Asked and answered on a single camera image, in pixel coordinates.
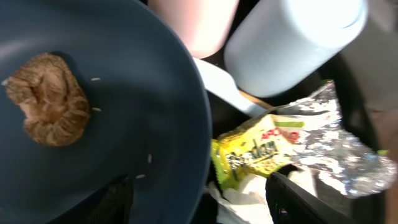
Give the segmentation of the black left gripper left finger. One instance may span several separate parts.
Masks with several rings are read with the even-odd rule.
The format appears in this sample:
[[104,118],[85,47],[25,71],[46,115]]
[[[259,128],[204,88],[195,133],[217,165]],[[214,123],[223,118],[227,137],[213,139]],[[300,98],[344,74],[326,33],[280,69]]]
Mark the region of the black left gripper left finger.
[[129,223],[134,198],[131,179],[122,175],[106,184],[50,224]]

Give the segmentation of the dark blue plate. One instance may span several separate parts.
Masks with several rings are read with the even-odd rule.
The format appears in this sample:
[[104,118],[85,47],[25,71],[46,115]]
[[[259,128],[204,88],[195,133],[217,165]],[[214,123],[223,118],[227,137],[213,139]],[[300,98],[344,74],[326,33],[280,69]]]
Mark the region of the dark blue plate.
[[[30,138],[2,85],[46,52],[66,61],[90,103],[69,146]],[[2,223],[49,223],[122,175],[134,188],[129,223],[189,223],[210,139],[192,56],[140,1],[1,2]]]

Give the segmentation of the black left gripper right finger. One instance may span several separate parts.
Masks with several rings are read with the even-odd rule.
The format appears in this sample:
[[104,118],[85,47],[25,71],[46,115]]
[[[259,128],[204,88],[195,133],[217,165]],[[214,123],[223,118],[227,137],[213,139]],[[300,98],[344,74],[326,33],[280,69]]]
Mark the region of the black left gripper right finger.
[[278,172],[267,178],[266,200],[274,223],[355,224]]

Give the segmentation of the brown dried food piece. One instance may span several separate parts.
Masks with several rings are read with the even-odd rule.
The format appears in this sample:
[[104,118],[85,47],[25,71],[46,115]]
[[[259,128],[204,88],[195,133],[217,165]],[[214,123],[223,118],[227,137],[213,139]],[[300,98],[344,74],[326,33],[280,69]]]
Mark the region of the brown dried food piece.
[[33,56],[2,81],[7,97],[24,113],[24,131],[46,146],[79,140],[90,119],[90,103],[64,59]]

